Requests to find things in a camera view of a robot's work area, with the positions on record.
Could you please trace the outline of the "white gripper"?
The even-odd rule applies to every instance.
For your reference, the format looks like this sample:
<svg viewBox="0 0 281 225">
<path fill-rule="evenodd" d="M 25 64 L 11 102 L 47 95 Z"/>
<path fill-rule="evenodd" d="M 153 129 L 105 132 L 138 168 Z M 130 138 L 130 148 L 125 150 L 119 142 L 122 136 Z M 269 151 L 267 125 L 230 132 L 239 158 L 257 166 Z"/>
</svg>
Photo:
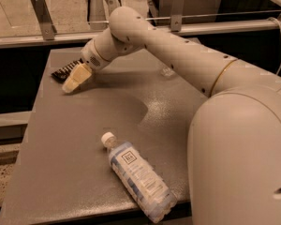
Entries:
<svg viewBox="0 0 281 225">
<path fill-rule="evenodd" d="M 93 39 L 88 41 L 81 49 L 81 59 L 89 67 L 85 64 L 78 64 L 73 68 L 62 86 L 63 91 L 67 94 L 72 93 L 87 81 L 93 74 L 92 69 L 101 70 L 110 63 L 99 55 Z"/>
</svg>

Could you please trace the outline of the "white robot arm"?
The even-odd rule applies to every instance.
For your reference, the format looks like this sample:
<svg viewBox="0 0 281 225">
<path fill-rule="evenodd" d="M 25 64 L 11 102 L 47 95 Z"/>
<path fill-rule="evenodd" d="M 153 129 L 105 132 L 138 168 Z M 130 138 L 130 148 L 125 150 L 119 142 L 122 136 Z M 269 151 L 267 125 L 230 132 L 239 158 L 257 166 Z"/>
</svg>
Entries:
<svg viewBox="0 0 281 225">
<path fill-rule="evenodd" d="M 194 225 L 281 225 L 281 77 L 152 26 L 118 7 L 82 49 L 70 93 L 113 59 L 146 49 L 207 100 L 188 133 Z"/>
</svg>

